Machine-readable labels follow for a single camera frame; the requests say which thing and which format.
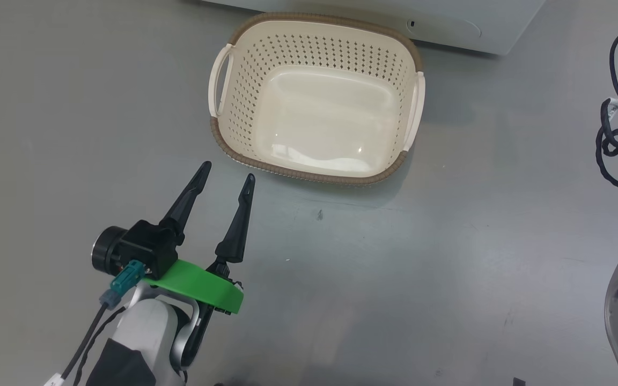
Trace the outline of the white washing machine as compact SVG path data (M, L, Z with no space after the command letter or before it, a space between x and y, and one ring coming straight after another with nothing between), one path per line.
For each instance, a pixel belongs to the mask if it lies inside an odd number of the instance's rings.
M201 0L258 12L363 20L414 41L505 56L546 0Z

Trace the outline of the cream perforated laundry basket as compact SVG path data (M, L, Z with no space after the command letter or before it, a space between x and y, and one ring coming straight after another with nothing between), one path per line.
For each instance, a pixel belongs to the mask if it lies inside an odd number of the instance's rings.
M371 185L414 146L423 61L392 28L272 12L240 25L209 76L211 133L231 159L306 181Z

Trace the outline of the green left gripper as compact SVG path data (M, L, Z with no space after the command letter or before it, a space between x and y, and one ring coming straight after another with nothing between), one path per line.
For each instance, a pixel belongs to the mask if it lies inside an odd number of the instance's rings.
M204 190L211 166L210 161L201 164L159 222L160 227L170 229L176 236L185 235L192 206ZM254 190L255 176L249 173L238 196L236 214L225 237L216 247L217 262L243 261ZM213 313L237 314L244 299L242 286L239 283L186 261L176 261L159 280L143 279L143 298L147 300L158 296L182 301L192 307L189 322L175 334L170 350L170 361L175 370L188 370L191 366Z

